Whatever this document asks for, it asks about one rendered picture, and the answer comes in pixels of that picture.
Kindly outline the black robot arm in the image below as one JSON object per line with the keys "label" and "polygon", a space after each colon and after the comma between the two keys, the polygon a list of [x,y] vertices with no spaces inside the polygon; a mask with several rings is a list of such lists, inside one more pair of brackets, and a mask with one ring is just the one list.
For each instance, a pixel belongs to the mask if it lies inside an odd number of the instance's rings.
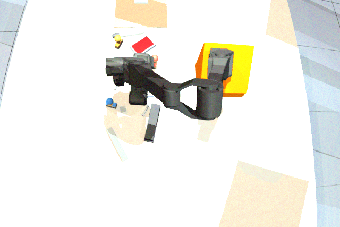
{"label": "black robot arm", "polygon": [[[223,80],[232,76],[233,56],[234,51],[227,48],[210,48],[207,79],[192,78],[184,83],[171,83],[154,72],[152,56],[107,57],[105,73],[112,76],[118,87],[125,82],[136,88],[144,87],[165,108],[178,110],[191,119],[212,121],[222,113]],[[180,101],[181,90],[189,86],[197,86],[196,110]]]}

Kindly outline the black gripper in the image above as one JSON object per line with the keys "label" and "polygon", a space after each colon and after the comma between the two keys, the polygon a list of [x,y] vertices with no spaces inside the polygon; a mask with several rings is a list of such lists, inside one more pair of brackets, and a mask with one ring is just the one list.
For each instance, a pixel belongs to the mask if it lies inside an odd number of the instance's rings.
{"label": "black gripper", "polygon": [[[149,53],[135,53],[135,55],[144,55],[144,56],[150,56]],[[144,89],[144,87],[136,88],[135,86],[131,86],[131,91],[129,93],[129,104],[130,105],[147,105],[147,97],[148,97],[148,91]]]}

